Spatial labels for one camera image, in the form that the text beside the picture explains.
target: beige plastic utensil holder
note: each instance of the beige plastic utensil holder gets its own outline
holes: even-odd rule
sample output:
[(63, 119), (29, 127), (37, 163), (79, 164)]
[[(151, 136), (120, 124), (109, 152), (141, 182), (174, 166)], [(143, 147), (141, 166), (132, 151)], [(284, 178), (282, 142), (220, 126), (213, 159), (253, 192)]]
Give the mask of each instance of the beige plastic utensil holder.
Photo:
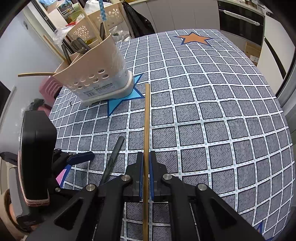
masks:
[(77, 95), (87, 106), (100, 100), (119, 99), (129, 95), (134, 76), (111, 34), (100, 44), (93, 42), (86, 54), (72, 54), (72, 64), (63, 62), (54, 78)]
[[(118, 24), (123, 22), (123, 16), (120, 11), (119, 3), (112, 4), (110, 6), (105, 7), (106, 13), (106, 23), (108, 29), (111, 29)], [(88, 15), (91, 21), (95, 24), (98, 30), (100, 30), (100, 25), (103, 22), (101, 11), (95, 11)], [(93, 31), (89, 28), (89, 25), (85, 18), (81, 19), (69, 32), (68, 35), (72, 39), (77, 39), (78, 37), (82, 38), (84, 41), (95, 38)]]

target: gray tablecloth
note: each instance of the gray tablecloth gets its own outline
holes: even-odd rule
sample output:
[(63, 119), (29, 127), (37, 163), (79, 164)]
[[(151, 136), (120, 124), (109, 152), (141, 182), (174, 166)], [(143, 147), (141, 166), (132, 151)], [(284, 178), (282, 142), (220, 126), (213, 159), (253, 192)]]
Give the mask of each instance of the gray tablecloth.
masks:
[[(182, 44), (191, 32), (209, 45)], [(185, 183), (205, 183), (265, 238), (286, 223), (294, 180), (292, 141), (283, 111), (262, 74), (217, 30), (153, 34), (119, 45), (129, 70), (151, 85), (150, 149)], [(92, 150), (94, 161), (72, 167), (65, 188), (98, 184), (118, 136), (125, 142), (112, 177), (143, 150), (144, 99), (123, 101), (107, 116), (107, 101), (84, 107), (63, 88), (50, 119), (56, 148)], [(171, 240), (166, 203), (150, 203), (150, 240)], [(142, 239), (142, 207), (125, 205), (122, 240)]]

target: black plastic bag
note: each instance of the black plastic bag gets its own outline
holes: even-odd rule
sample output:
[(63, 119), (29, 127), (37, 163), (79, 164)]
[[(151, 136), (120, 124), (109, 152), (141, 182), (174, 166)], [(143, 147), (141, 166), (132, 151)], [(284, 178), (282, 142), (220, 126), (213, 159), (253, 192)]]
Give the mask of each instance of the black plastic bag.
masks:
[(147, 18), (139, 14), (126, 1), (122, 2), (122, 5), (133, 29), (135, 38), (155, 33), (152, 24)]

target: star sticker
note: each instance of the star sticker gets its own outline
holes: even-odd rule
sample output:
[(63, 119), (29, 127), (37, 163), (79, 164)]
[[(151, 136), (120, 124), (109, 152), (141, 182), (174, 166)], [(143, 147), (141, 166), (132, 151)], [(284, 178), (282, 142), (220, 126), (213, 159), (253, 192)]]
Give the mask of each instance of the star sticker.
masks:
[(178, 37), (178, 38), (182, 38), (183, 39), (183, 42), (181, 43), (181, 45), (188, 44), (188, 43), (191, 43), (191, 42), (198, 42), (200, 44), (205, 44), (205, 45), (211, 46), (206, 41), (209, 40), (209, 39), (212, 39), (212, 38), (202, 37), (202, 36), (197, 35), (194, 32), (191, 32), (188, 35), (180, 35), (180, 36), (175, 36), (175, 37)]
[(120, 99), (110, 99), (107, 103), (108, 108), (108, 116), (110, 116), (113, 111), (120, 105), (122, 101), (126, 100), (133, 100), (133, 99), (143, 99), (145, 98), (139, 90), (136, 88), (136, 84), (139, 82), (140, 78), (143, 74), (135, 76), (135, 86), (133, 88), (133, 91), (126, 97), (120, 98)]

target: metal screw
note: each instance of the metal screw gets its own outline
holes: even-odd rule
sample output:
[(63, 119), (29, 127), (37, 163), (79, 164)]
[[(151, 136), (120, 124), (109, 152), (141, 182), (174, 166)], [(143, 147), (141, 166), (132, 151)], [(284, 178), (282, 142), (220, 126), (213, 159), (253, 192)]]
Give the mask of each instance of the metal screw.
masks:
[(207, 189), (207, 185), (203, 184), (203, 183), (200, 183), (197, 185), (198, 189), (201, 190), (201, 191), (204, 191)]
[(131, 177), (129, 175), (123, 175), (123, 176), (121, 176), (121, 180), (122, 181), (128, 181), (130, 179), (131, 179)]
[(164, 180), (171, 180), (172, 179), (172, 175), (171, 174), (168, 174), (168, 173), (167, 174), (164, 174), (163, 175), (163, 179)]
[(86, 190), (89, 192), (93, 191), (95, 188), (96, 188), (96, 186), (94, 184), (88, 184), (86, 186)]

